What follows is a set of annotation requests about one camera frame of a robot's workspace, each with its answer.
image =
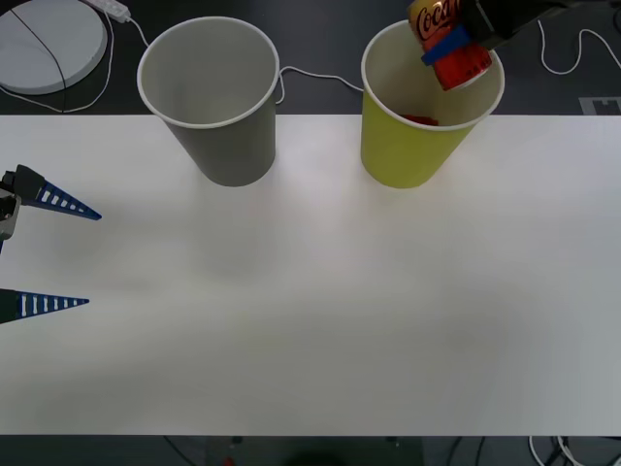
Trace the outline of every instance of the soda can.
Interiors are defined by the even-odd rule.
[[[415,0],[409,7],[409,25],[427,52],[459,25],[461,0]],[[444,90],[472,84],[492,66],[486,48],[471,43],[434,63]]]

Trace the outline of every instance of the white round device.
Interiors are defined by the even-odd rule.
[[[14,10],[54,54],[67,87],[88,75],[104,56],[108,33],[84,3],[33,0]],[[0,17],[0,85],[31,95],[63,88],[49,52],[11,12]]]

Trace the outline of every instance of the black surface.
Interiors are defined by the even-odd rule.
[[[340,75],[360,85],[362,53],[383,27],[406,18],[410,0],[179,0],[159,4],[125,0],[132,18],[148,40],[193,17],[228,16],[251,22],[274,41],[281,66]],[[607,3],[572,9],[544,21],[548,64],[559,70],[573,65],[577,34],[591,28],[602,34],[621,58],[621,34],[613,27],[614,10]],[[136,88],[136,70],[145,46],[130,23],[113,21],[116,45],[113,72],[106,94],[83,114],[147,114]],[[579,97],[621,96],[621,70],[605,46],[586,35],[582,63],[570,76],[549,74],[539,62],[540,37],[531,24],[498,49],[507,72],[507,90],[498,114],[581,115]],[[68,90],[67,108],[89,103],[101,90],[108,53],[82,82]],[[360,95],[338,82],[289,73],[281,114],[359,114]],[[60,108],[59,93],[40,100]],[[0,93],[1,115],[48,115],[41,109]]]

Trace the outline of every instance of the white tabletop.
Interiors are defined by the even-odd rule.
[[[412,190],[359,116],[279,116],[217,186],[152,116],[2,116],[104,217],[24,208],[0,285],[87,297],[0,325],[0,434],[621,431],[621,117],[493,116]]]

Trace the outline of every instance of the black cable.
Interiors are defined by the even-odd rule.
[[[457,447],[459,447],[459,444],[462,443],[462,440],[464,440],[463,437],[457,437],[455,442],[453,442],[453,445],[450,446],[450,452],[446,458],[446,466],[450,466],[450,463],[453,461],[453,456],[455,456],[455,451],[457,451]]]
[[[616,31],[621,34],[621,7],[617,8],[617,11],[614,12],[612,16],[612,25]]]
[[[49,55],[54,60],[54,63],[56,63],[56,67],[58,68],[58,73],[60,73],[60,79],[62,80],[62,108],[61,108],[62,110],[60,113],[64,114],[65,110],[67,109],[67,82],[65,81],[65,75],[62,73],[62,69],[60,68],[60,64],[58,63],[58,60],[56,59],[54,54],[51,52],[51,50],[48,48],[48,46],[46,46],[46,44],[41,40],[41,38],[35,33],[35,31],[30,29],[30,26],[28,26],[28,24],[26,24],[24,20],[21,19],[21,17],[19,17],[19,15],[13,9],[11,9],[11,13],[13,13],[15,17],[19,19],[19,22],[21,22],[24,25],[24,27],[28,29],[32,33],[33,36],[35,36],[35,38],[41,43],[41,45],[46,48]]]
[[[476,449],[476,459],[474,460],[474,466],[478,466],[481,460],[481,452],[483,451],[483,445],[485,445],[485,439],[487,437],[481,437],[481,441],[478,443],[478,449]]]
[[[166,442],[168,442],[168,445],[170,445],[170,446],[171,446],[171,449],[173,449],[173,450],[175,451],[175,453],[176,453],[176,454],[178,454],[178,455],[179,455],[179,457],[180,457],[183,461],[185,461],[185,463],[186,463],[186,464],[188,464],[189,466],[196,466],[196,464],[195,464],[195,463],[193,463],[192,461],[190,461],[190,459],[189,459],[187,456],[185,456],[185,455],[183,454],[183,452],[182,452],[182,451],[181,451],[181,450],[180,450],[180,449],[179,449],[179,448],[178,448],[178,447],[177,447],[177,446],[173,443],[173,441],[172,441],[171,439],[169,439],[167,436],[164,436],[164,440],[165,440]]]

